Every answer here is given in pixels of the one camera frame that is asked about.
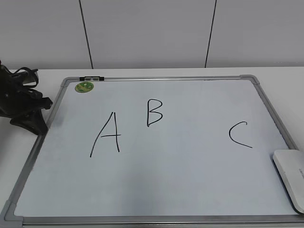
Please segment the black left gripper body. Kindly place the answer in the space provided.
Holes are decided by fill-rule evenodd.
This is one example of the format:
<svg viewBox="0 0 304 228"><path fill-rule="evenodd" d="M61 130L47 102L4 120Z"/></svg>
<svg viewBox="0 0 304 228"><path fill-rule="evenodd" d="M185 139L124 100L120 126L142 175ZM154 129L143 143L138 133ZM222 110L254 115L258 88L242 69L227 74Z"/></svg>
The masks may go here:
<svg viewBox="0 0 304 228"><path fill-rule="evenodd" d="M11 72L5 65L0 65L0 115L12 118L23 112L22 102L30 97L30 90L36 85L36 70L22 67Z"/></svg>

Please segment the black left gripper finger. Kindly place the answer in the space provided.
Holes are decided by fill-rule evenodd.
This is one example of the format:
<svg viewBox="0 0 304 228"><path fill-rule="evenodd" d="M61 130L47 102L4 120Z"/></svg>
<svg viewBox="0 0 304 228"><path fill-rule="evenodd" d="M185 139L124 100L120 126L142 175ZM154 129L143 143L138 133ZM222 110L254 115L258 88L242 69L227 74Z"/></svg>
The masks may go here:
<svg viewBox="0 0 304 228"><path fill-rule="evenodd" d="M30 90L30 103L39 109L50 109L53 102L49 97L44 97L43 94L37 90Z"/></svg>
<svg viewBox="0 0 304 228"><path fill-rule="evenodd" d="M35 135L44 135L48 132L48 127L40 109L12 118L10 124L28 130Z"/></svg>

